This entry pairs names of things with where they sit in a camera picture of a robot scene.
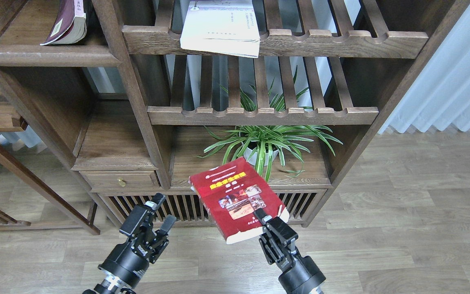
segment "potted plant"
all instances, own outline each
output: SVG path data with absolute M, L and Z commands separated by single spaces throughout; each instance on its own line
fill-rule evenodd
M 297 79 L 297 70 L 295 70 L 295 75 L 293 76 L 293 82 Z M 268 95 L 271 96 L 272 85 L 268 91 Z M 299 91 L 297 96 L 297 101 L 300 96 L 309 91 L 309 88 L 306 87 L 302 91 Z M 253 100 L 244 92 L 240 91 L 241 105 L 247 111 L 256 110 L 256 104 Z M 271 99 L 269 106 L 274 108 L 276 111 L 285 110 L 285 99 L 284 94 L 276 94 Z M 285 166 L 285 151 L 292 154 L 297 158 L 302 165 L 304 165 L 304 159 L 302 158 L 301 151 L 310 152 L 310 150 L 302 145 L 302 142 L 313 142 L 314 140 L 310 137 L 316 137 L 322 140 L 328 148 L 331 150 L 334 155 L 335 152 L 330 145 L 330 141 L 337 142 L 342 144 L 342 142 L 336 139 L 334 136 L 328 134 L 327 132 L 332 132 L 332 130 L 325 125 L 237 125 L 232 130 L 224 130 L 222 132 L 227 133 L 226 136 L 218 136 L 214 134 L 211 130 L 206 127 L 209 134 L 218 140 L 218 142 L 209 145 L 204 149 L 205 156 L 199 156 L 200 158 L 207 158 L 216 154 L 221 149 L 226 148 L 224 151 L 224 157 L 222 159 L 222 164 L 228 162 L 230 158 L 230 153 L 235 149 L 235 152 L 231 156 L 230 160 L 235 160 L 244 156 L 246 160 L 255 166 L 255 170 L 259 175 L 263 175 L 264 167 L 269 165 L 266 168 L 266 173 L 264 179 L 266 182 L 269 180 L 271 174 L 271 165 L 273 159 L 278 157 L 280 158 L 280 165 Z M 288 173 L 293 173 L 293 176 L 298 176 L 303 170 L 299 171 L 287 171 Z

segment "drawer knob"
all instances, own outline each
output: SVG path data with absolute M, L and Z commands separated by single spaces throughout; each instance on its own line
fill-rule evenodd
M 119 184 L 119 187 L 125 187 L 126 186 L 126 182 L 123 180 L 123 178 L 118 178 L 117 182 Z

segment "small drawer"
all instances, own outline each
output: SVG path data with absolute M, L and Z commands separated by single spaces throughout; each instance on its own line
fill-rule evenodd
M 143 192 L 159 186 L 154 171 L 80 171 L 92 192 Z

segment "maroon book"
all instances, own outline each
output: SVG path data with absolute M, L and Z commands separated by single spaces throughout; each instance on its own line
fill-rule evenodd
M 259 208 L 272 217 L 289 220 L 284 203 L 244 158 L 192 175 L 190 184 L 227 244 L 263 233 L 261 223 L 253 214 Z
M 46 41 L 41 45 L 72 44 L 86 35 L 86 0 L 60 0 L 58 16 Z

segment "wooden floor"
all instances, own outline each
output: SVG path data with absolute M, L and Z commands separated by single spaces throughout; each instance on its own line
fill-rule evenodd
M 71 203 L 88 201 L 47 151 L 26 152 L 33 150 L 19 158 Z M 24 220 L 57 217 L 30 195 L 0 168 L 3 210 Z M 96 224 L 100 236 L 0 232 L 0 293 L 81 293 L 100 283 L 97 265 L 125 237 L 102 214 Z M 375 137 L 312 225 L 294 228 L 301 253 L 328 278 L 325 294 L 470 294 L 470 133 Z M 283 293 L 279 274 L 257 240 L 225 245 L 215 227 L 175 228 L 137 292 Z

